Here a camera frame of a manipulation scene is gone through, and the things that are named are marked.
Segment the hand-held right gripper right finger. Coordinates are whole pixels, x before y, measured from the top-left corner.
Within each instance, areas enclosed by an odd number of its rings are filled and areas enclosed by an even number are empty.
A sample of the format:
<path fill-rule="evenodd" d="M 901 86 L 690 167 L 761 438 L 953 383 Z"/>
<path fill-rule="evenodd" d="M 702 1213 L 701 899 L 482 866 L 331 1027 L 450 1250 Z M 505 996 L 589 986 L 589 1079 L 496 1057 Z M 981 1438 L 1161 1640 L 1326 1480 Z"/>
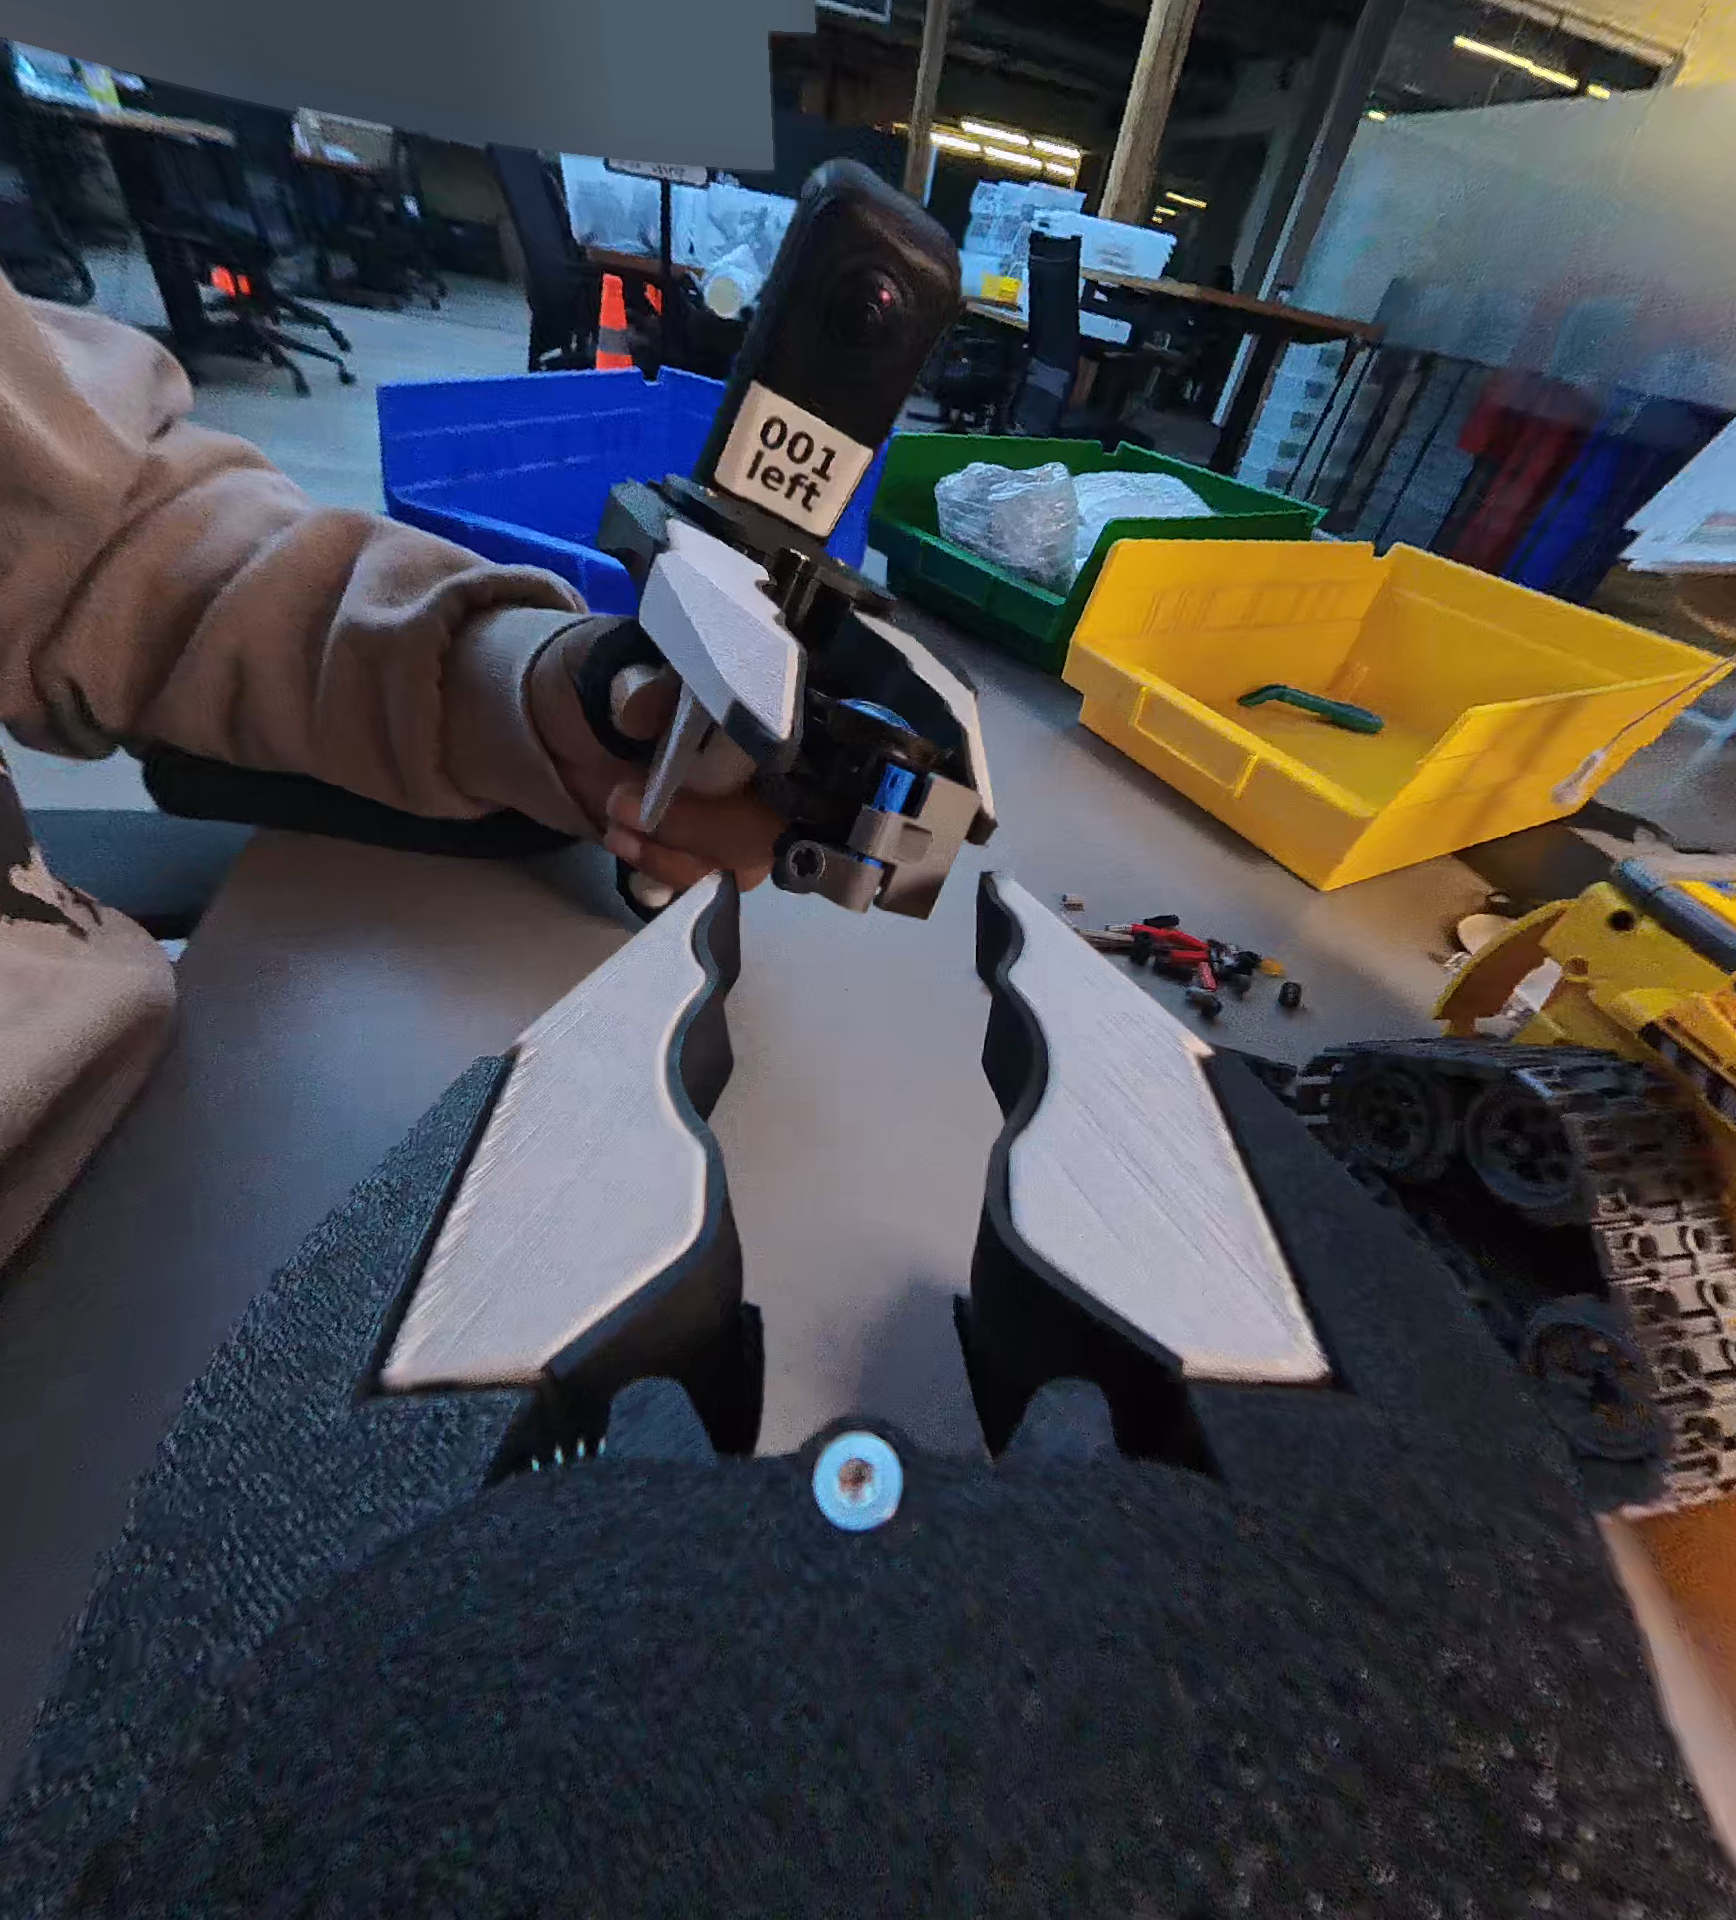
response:
<path fill-rule="evenodd" d="M 1126 1456 L 1192 1456 L 1201 1389 L 1332 1389 L 1211 1049 L 1015 877 L 978 879 L 977 975 L 999 1112 L 969 1280 L 987 1452 L 1065 1383 Z"/>

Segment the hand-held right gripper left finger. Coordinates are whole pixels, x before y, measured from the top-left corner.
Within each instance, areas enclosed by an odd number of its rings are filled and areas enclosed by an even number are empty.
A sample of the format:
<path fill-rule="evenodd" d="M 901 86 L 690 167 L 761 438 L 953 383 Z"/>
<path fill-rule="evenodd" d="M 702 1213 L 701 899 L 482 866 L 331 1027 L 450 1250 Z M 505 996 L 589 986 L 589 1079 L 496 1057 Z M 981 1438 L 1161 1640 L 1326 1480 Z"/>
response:
<path fill-rule="evenodd" d="M 713 1112 L 733 1076 L 735 877 L 699 883 L 532 1021 L 377 1344 L 384 1398 L 524 1395 L 520 1437 L 601 1444 L 675 1380 L 754 1441 L 754 1308 Z"/>

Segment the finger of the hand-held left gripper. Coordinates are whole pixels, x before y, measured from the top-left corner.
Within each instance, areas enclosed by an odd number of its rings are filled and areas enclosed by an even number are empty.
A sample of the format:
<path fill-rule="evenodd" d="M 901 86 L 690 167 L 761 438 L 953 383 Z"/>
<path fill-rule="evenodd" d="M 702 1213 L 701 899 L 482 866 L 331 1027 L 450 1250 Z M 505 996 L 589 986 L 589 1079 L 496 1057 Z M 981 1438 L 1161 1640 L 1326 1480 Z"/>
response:
<path fill-rule="evenodd" d="M 896 660 L 891 668 L 898 684 L 895 713 L 959 769 L 956 780 L 977 796 L 969 844 L 987 846 L 999 830 L 999 807 L 973 674 L 895 620 L 887 620 L 887 650 Z"/>
<path fill-rule="evenodd" d="M 761 771 L 793 765 L 804 734 L 808 652 L 756 558 L 689 519 L 670 519 L 639 619 L 735 748 Z"/>

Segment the pile of small building pieces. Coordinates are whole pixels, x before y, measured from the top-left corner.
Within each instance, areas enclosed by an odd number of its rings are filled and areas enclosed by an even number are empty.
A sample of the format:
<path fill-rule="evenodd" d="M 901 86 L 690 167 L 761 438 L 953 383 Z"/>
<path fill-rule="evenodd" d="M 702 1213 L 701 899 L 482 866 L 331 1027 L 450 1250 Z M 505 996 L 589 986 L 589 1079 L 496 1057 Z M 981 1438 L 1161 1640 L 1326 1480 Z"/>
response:
<path fill-rule="evenodd" d="M 1076 894 L 1061 899 L 1061 914 L 1096 952 L 1119 957 L 1181 988 L 1191 1015 L 1207 1025 L 1220 1021 L 1233 1001 L 1250 996 L 1260 980 L 1286 976 L 1281 961 L 1195 933 L 1176 914 L 1090 927 L 1085 925 L 1085 902 Z"/>

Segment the person's left forearm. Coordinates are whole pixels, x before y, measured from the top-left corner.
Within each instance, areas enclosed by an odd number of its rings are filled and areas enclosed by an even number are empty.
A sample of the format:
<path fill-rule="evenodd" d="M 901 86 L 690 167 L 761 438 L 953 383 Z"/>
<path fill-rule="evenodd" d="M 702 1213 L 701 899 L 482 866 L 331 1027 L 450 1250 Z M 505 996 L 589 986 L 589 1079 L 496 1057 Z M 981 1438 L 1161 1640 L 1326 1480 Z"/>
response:
<path fill-rule="evenodd" d="M 172 748 L 426 818 L 608 828 L 557 572 L 316 503 L 198 427 L 177 362 L 112 320 L 17 301 L 38 504 L 0 585 L 0 724 L 95 757 Z"/>

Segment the grey desk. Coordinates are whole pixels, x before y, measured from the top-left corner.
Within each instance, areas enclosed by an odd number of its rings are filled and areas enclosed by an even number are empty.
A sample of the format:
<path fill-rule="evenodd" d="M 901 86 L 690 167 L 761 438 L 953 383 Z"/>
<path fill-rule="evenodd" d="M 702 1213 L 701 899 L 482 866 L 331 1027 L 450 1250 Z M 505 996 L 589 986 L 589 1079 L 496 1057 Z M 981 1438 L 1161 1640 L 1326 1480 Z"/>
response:
<path fill-rule="evenodd" d="M 983 868 L 1082 896 L 1092 923 L 1205 911 L 1304 984 L 1302 1012 L 1240 1021 L 1284 1059 L 1425 1031 L 1447 927 L 1482 894 L 1448 858 L 1314 892 L 1087 734 L 1068 686 L 906 624 L 977 680 L 1000 830 L 927 923 L 774 888 L 743 904 L 714 1131 L 764 1314 L 764 1452 L 849 1413 L 981 1446 L 951 1302 L 1000 1124 Z M 165 1063 L 0 1292 L 0 1810 L 190 1380 L 448 1085 L 625 937 L 598 852 L 512 868 L 250 841 L 179 962 Z"/>

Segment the person's left hand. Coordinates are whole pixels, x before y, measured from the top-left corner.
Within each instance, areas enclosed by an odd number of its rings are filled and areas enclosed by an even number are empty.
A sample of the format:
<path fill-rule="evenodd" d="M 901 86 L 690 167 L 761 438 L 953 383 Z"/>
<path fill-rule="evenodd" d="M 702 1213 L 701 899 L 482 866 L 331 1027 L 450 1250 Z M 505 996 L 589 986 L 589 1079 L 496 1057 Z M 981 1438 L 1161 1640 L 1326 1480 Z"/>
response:
<path fill-rule="evenodd" d="M 613 623 L 593 617 L 567 624 L 526 680 L 531 722 L 589 839 L 675 894 L 713 874 L 733 874 L 747 892 L 763 887 L 786 820 L 748 784 L 722 794 L 687 787 L 654 827 L 644 823 L 656 761 L 616 754 L 590 726 L 579 695 L 595 642 L 611 628 Z"/>

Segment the green storage bin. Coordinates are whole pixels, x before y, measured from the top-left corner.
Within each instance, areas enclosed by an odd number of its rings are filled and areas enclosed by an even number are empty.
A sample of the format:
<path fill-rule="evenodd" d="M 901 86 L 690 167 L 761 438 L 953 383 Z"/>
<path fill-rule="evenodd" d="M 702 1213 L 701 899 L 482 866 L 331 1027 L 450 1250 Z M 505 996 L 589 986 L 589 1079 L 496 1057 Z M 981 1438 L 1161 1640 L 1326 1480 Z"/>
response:
<path fill-rule="evenodd" d="M 1216 515 L 1115 521 L 1072 589 L 1043 589 L 941 536 L 934 487 L 969 464 L 1170 473 L 1201 489 Z M 901 599 L 956 623 L 1013 660 L 1054 674 L 1116 544 L 1309 543 L 1323 519 L 1313 501 L 1256 489 L 1129 440 L 1105 446 L 1078 438 L 908 432 L 896 434 L 885 456 L 870 544 L 882 553 L 887 582 Z"/>

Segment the black office chair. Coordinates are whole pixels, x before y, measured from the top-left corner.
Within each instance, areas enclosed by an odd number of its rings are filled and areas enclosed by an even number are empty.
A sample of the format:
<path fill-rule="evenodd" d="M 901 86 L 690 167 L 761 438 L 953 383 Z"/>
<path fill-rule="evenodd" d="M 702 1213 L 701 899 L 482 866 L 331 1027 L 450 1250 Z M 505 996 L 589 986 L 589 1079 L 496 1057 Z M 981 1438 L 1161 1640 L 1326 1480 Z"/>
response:
<path fill-rule="evenodd" d="M 305 359 L 328 364 L 354 388 L 348 336 L 281 286 L 278 273 L 300 240 L 291 217 L 256 195 L 233 146 L 160 143 L 155 171 L 155 230 L 200 303 L 200 320 L 177 325 L 177 341 L 193 353 L 276 368 L 300 399 L 310 396 Z"/>
<path fill-rule="evenodd" d="M 1082 240 L 1032 228 L 1026 244 L 1026 362 L 1013 425 L 1024 438 L 1054 438 L 1082 360 Z"/>
<path fill-rule="evenodd" d="M 593 372 L 602 276 L 575 237 L 558 169 L 539 150 L 486 146 L 520 252 L 528 305 L 528 372 Z"/>

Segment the clear plastic bags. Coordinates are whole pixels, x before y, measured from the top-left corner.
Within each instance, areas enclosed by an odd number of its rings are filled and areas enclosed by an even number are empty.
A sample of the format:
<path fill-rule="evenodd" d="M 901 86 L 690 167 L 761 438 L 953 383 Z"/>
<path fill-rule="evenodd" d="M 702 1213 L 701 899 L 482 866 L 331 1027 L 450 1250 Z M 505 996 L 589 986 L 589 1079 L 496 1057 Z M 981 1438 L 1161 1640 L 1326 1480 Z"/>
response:
<path fill-rule="evenodd" d="M 1065 463 L 969 463 L 932 487 L 936 533 L 1026 582 L 1068 592 L 1115 521 L 1208 519 L 1207 492 L 1172 473 L 1078 473 Z"/>

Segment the blue storage bin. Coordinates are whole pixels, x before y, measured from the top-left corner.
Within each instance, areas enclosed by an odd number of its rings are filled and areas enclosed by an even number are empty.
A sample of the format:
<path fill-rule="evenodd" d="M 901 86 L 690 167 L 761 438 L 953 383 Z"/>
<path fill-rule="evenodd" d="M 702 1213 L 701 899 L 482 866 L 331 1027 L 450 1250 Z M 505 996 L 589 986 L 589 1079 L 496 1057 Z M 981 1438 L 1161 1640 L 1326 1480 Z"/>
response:
<path fill-rule="evenodd" d="M 601 546 L 607 506 L 618 484 L 693 473 L 722 396 L 675 368 L 382 386 L 384 503 L 480 560 L 557 575 L 590 612 L 636 617 L 642 586 Z"/>

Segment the green brick separator tool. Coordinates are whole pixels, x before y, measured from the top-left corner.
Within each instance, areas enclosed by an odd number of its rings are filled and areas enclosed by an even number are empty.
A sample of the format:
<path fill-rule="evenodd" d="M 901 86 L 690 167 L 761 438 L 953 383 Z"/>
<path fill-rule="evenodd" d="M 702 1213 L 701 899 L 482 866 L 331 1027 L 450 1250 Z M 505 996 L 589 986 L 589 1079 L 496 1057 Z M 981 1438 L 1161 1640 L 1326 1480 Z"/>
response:
<path fill-rule="evenodd" d="M 1237 705 L 1248 710 L 1289 709 L 1339 733 L 1364 738 L 1380 736 L 1387 728 L 1384 714 L 1377 710 L 1283 682 L 1252 686 L 1238 696 Z"/>

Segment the wooden pillar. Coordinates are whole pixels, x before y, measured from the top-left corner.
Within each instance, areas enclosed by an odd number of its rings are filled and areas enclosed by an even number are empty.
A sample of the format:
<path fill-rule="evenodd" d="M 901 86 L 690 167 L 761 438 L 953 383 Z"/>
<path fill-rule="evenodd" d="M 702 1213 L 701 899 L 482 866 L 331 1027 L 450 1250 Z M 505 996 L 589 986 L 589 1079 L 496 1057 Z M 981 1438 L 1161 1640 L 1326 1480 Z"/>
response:
<path fill-rule="evenodd" d="M 1192 46 L 1201 2 L 1153 2 L 1096 212 L 1130 226 L 1153 206 L 1161 149 Z"/>

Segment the wooden background table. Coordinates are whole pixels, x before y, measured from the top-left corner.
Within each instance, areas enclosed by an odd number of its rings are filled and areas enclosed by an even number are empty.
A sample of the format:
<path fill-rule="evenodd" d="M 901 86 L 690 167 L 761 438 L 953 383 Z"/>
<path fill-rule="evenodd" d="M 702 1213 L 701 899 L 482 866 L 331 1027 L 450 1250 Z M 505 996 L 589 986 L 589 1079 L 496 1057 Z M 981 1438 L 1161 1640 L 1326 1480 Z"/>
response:
<path fill-rule="evenodd" d="M 1212 286 L 1170 278 L 1145 278 L 1101 266 L 1082 266 L 1085 285 L 1113 290 L 1119 299 L 1143 305 L 1145 319 L 1163 312 L 1219 317 L 1237 325 L 1240 338 L 1250 347 L 1240 355 L 1226 417 L 1219 427 L 1211 469 L 1222 476 L 1238 476 L 1240 460 L 1252 440 L 1265 399 L 1269 396 L 1291 348 L 1340 347 L 1345 380 L 1361 353 L 1384 347 L 1384 327 L 1324 315 L 1283 301 L 1259 301 Z"/>

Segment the small yellow storage bin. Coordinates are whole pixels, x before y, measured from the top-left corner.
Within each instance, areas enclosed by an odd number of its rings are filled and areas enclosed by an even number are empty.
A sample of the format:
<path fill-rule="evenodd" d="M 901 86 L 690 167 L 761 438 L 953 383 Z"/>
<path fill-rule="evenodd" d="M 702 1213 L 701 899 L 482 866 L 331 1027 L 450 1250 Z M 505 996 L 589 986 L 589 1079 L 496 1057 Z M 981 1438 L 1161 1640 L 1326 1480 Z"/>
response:
<path fill-rule="evenodd" d="M 1335 892 L 1572 816 L 1714 668 L 1406 544 L 1120 540 L 1065 680 L 1089 733 Z M 1387 728 L 1238 706 L 1275 682 Z"/>

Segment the yellow toy robot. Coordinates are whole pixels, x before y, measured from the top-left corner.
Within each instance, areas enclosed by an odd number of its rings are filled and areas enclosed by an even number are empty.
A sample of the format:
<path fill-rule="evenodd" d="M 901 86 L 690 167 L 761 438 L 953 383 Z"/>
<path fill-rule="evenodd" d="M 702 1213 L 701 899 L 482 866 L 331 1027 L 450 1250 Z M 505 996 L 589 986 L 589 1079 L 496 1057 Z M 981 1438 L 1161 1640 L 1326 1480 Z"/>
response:
<path fill-rule="evenodd" d="M 1435 1018 L 1265 1076 L 1445 1262 L 1599 1506 L 1736 1496 L 1736 857 L 1614 865 Z"/>

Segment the stacked storage bins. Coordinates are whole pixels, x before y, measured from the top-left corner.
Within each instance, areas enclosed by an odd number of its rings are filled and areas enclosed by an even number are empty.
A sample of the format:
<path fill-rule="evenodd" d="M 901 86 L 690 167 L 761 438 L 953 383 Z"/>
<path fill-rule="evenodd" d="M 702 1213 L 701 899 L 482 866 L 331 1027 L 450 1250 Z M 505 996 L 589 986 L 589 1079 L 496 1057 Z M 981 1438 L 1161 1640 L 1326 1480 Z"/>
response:
<path fill-rule="evenodd" d="M 1289 348 L 1237 473 L 1317 509 L 1323 536 L 1583 605 L 1630 516 L 1729 422 L 1682 396 L 1428 348 Z"/>

